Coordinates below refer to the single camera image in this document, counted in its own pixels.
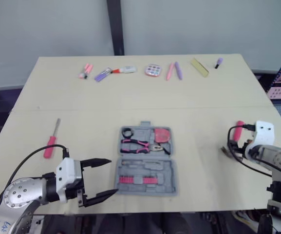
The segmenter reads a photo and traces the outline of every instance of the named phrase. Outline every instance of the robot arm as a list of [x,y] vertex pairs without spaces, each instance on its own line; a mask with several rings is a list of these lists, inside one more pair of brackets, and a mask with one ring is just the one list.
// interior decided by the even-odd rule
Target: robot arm
[[[281,169],[281,148],[272,145],[274,143],[273,124],[257,121],[255,125],[250,125],[250,127],[254,129],[253,140],[248,140],[242,148],[239,148],[238,144],[232,141],[230,150],[241,153],[243,157],[272,172],[272,184],[267,188],[273,193],[272,199],[268,200],[267,204],[267,209],[272,214],[270,230],[272,230],[272,226],[281,229],[281,171],[271,166],[274,165]],[[261,222],[269,222],[266,219],[266,217],[261,218],[260,227],[265,226]]]
[[116,193],[117,189],[98,193],[87,199],[84,189],[83,170],[111,162],[93,158],[78,161],[65,157],[55,173],[41,178],[20,178],[12,182],[4,191],[0,204],[0,234],[25,234],[29,232],[34,211],[41,205],[60,200],[78,199],[79,207],[87,207],[103,202]]

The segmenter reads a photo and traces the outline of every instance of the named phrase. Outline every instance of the gray plastic case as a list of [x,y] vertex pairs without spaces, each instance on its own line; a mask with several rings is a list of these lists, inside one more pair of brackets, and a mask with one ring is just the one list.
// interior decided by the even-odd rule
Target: gray plastic case
[[[121,153],[121,148],[137,150],[143,148],[141,145],[132,143],[121,143],[125,139],[122,136],[122,129],[133,129],[131,139],[148,141],[155,144],[154,129],[164,128],[170,132],[170,141],[161,143],[170,155],[164,151],[150,151],[149,153]],[[118,194],[150,195],[150,196],[174,196],[177,194],[175,162],[170,159],[173,154],[172,132],[169,127],[151,126],[149,121],[142,121],[140,126],[123,126],[120,130],[118,151],[122,157],[116,166],[115,188]],[[119,183],[120,176],[133,176],[133,184]],[[157,184],[143,184],[143,177],[157,178]]]

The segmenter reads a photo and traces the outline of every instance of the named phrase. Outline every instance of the pliers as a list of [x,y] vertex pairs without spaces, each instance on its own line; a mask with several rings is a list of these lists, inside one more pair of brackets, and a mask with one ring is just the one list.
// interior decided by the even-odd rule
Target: pliers
[[124,139],[124,140],[121,140],[121,143],[133,143],[133,144],[144,146],[144,148],[141,148],[138,150],[121,149],[121,153],[128,153],[128,154],[145,153],[145,154],[147,154],[150,151],[164,150],[164,148],[160,145],[150,144],[147,141],[140,141],[140,140],[135,140],[135,139]]

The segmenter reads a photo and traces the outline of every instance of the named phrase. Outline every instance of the wooden table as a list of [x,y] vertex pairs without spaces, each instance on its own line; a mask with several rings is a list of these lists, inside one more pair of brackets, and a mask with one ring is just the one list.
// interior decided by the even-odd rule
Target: wooden table
[[[224,61],[214,69],[218,57]],[[198,59],[208,70],[202,77],[189,63]],[[169,63],[178,61],[184,74],[173,72],[165,81]],[[94,65],[88,80],[77,75],[85,63]],[[147,64],[162,66],[160,77],[144,75]],[[112,74],[100,83],[93,77],[106,67],[135,65],[133,74]],[[275,125],[275,145],[281,147],[281,117],[249,70],[241,55],[172,55],[124,57],[39,58],[0,134],[0,192],[15,167],[33,150],[44,146],[57,118],[61,124],[57,142],[74,159],[104,157],[112,163],[87,168],[85,189],[89,196],[112,189],[119,129],[149,120],[173,132],[178,195],[152,197],[114,195],[103,203],[78,208],[77,200],[54,202],[36,214],[87,214],[132,212],[195,212],[266,208],[271,179],[227,158],[229,127],[237,120]],[[242,141],[250,138],[244,131]],[[29,159],[16,178],[53,172],[61,162],[61,150],[51,159],[42,153]],[[246,162],[260,170],[259,165]]]

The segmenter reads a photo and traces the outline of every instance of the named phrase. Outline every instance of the red screwdriver handle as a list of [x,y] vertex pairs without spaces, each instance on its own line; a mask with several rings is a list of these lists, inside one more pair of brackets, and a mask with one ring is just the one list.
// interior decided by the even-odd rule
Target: red screwdriver handle
[[[56,137],[50,136],[49,141],[47,142],[47,145],[54,145],[55,142],[56,142]],[[54,150],[53,147],[45,149],[45,152],[44,152],[44,155],[43,155],[44,158],[51,158],[53,150]]]

